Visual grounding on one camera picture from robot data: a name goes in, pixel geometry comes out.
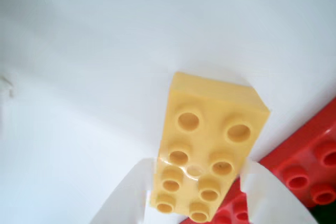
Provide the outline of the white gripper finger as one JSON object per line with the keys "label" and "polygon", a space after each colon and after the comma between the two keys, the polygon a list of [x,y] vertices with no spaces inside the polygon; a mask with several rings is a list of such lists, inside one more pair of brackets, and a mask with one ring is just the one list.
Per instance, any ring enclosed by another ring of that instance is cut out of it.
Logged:
{"label": "white gripper finger", "polygon": [[140,160],[103,203],[91,223],[143,223],[147,194],[153,188],[154,158]]}
{"label": "white gripper finger", "polygon": [[264,224],[317,224],[309,210],[268,169],[246,159],[240,172],[249,222]]}

